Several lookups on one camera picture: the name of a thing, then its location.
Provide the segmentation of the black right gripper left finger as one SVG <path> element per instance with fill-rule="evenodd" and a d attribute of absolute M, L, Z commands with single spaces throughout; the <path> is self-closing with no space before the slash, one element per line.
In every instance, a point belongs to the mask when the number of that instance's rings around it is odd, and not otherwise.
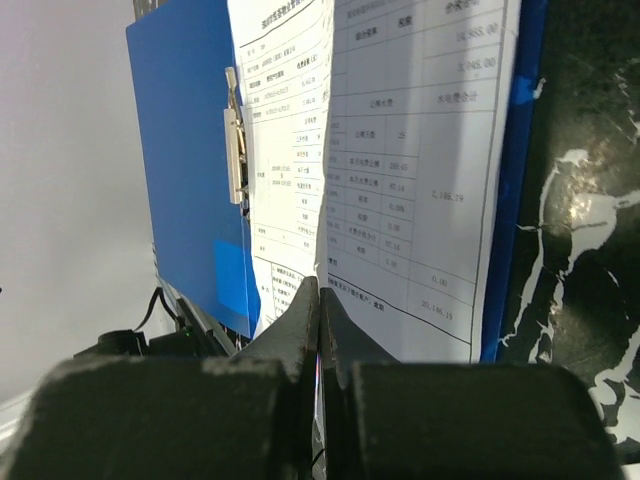
<path fill-rule="evenodd" d="M 231 357 L 87 355 L 51 370 L 5 479 L 307 479 L 319 286 Z"/>

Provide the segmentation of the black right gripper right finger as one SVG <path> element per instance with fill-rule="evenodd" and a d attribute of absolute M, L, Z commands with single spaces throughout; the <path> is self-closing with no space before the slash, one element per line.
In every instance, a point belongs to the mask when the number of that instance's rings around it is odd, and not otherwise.
<path fill-rule="evenodd" d="M 330 479 L 620 479 L 583 383 L 549 365 L 402 363 L 320 292 Z"/>

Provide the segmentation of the white paper stack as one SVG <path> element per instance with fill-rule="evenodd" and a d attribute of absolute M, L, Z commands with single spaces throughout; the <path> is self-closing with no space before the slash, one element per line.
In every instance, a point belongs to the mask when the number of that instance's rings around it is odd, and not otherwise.
<path fill-rule="evenodd" d="M 517 1 L 232 1 L 263 332 L 301 280 L 394 357 L 481 354 Z"/>

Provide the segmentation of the blue file folder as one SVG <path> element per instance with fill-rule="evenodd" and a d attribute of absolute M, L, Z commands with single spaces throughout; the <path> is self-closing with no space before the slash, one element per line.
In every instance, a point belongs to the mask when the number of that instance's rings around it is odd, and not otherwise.
<path fill-rule="evenodd" d="M 260 311 L 252 263 L 248 159 L 232 1 L 138 1 L 126 30 L 159 277 L 237 334 L 254 337 Z M 521 5 L 498 167 L 481 354 L 495 355 L 526 123 L 546 5 Z"/>

